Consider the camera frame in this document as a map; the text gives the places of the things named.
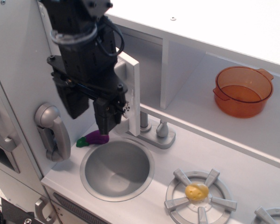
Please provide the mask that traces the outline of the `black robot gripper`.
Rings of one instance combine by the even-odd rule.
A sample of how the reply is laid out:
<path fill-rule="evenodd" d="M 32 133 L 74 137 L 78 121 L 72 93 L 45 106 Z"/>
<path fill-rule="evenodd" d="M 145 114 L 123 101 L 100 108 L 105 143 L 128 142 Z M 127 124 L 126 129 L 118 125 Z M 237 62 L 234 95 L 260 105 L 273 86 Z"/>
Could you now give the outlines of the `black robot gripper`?
<path fill-rule="evenodd" d="M 69 35 L 51 35 L 58 45 L 59 56 L 49 56 L 52 77 L 58 95 L 72 119 L 89 108 L 93 100 L 95 119 L 101 135 L 121 122 L 125 113 L 127 86 L 114 67 L 119 51 L 114 35 L 94 39 Z"/>

